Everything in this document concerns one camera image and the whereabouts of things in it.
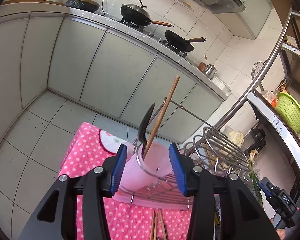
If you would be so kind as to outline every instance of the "wok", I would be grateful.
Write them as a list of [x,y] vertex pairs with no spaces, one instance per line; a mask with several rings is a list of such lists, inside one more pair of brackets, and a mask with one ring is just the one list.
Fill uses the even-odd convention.
[[120,9],[122,17],[140,26],[148,26],[149,24],[153,23],[167,27],[173,27],[170,23],[151,21],[150,15],[144,9],[146,6],[143,6],[141,0],[139,1],[141,6],[135,4],[122,4]]
[[201,37],[201,38],[195,38],[195,39],[190,39],[190,40],[185,40],[184,38],[180,37],[178,34],[166,30],[165,36],[167,41],[175,48],[179,49],[180,51],[183,52],[189,52],[194,50],[194,46],[192,46],[190,43],[191,42],[204,42],[206,41],[206,38]]

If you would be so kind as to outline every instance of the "silver screw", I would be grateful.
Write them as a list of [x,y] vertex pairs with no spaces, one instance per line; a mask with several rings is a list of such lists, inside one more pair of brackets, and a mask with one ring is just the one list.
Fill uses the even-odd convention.
[[64,181],[66,181],[68,179],[68,176],[66,175],[66,174],[63,174],[63,175],[61,175],[60,177],[59,177],[59,180],[61,181],[61,182],[64,182]]
[[229,178],[230,178],[231,180],[237,180],[237,179],[238,179],[238,175],[235,174],[235,173],[230,173]]
[[194,166],[193,167],[193,171],[196,173],[200,173],[203,170],[203,168],[201,166]]
[[95,167],[94,169],[93,169],[93,171],[95,172],[95,173],[101,173],[101,172],[103,172],[103,168],[102,167]]

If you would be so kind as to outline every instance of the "pink cup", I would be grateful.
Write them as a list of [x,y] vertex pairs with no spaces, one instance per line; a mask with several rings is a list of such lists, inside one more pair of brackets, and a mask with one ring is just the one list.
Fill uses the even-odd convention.
[[122,190],[135,192],[151,183],[157,183],[158,177],[163,177],[172,171],[169,150],[158,142],[153,142],[143,160],[141,157],[143,145],[126,163],[120,187]]

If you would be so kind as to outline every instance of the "metal wire rack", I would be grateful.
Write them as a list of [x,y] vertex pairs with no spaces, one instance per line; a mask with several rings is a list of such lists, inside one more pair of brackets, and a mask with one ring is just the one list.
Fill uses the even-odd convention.
[[[166,98],[156,113],[152,116],[150,122],[160,112],[165,100]],[[213,126],[195,114],[191,113],[183,106],[177,104],[173,100],[170,102],[207,125],[202,130],[203,136],[194,136],[193,141],[185,144],[184,148],[180,150],[181,154],[186,154],[186,150],[189,147],[194,146],[195,152],[190,154],[190,157],[193,159],[194,163],[202,166],[210,173],[218,176],[226,176],[230,172],[234,172],[243,178],[249,172],[248,160],[245,154],[237,145],[230,141],[226,135],[221,133],[219,130],[216,130]],[[133,142],[133,145],[135,146],[133,155],[136,155],[136,158],[138,159],[138,155],[136,153],[141,144],[137,146],[137,141],[138,139]],[[144,172],[154,176],[148,173],[146,169],[142,167],[140,161],[138,161],[138,163]],[[162,208],[182,210],[188,210],[191,207],[193,204],[193,198],[184,197],[182,195],[182,193],[178,190],[173,173],[164,177],[156,177],[156,179],[156,183],[149,184],[135,192],[130,191],[120,185],[118,193],[124,195],[126,197],[126,202],[130,204],[134,203],[150,207],[160,207],[162,204]]]

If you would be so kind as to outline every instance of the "pink blanket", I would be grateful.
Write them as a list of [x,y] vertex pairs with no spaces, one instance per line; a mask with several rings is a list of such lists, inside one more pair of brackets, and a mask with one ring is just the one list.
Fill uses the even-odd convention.
[[[121,143],[130,144],[84,122],[72,139],[59,175],[68,174],[73,178],[86,174],[101,166],[105,158],[115,155]],[[152,208],[119,203],[109,198],[104,198],[104,205],[111,239],[149,239]],[[169,240],[186,239],[191,212],[163,209],[162,215]],[[157,225],[157,236],[162,236],[160,220]],[[77,200],[77,239],[83,239],[82,196]]]

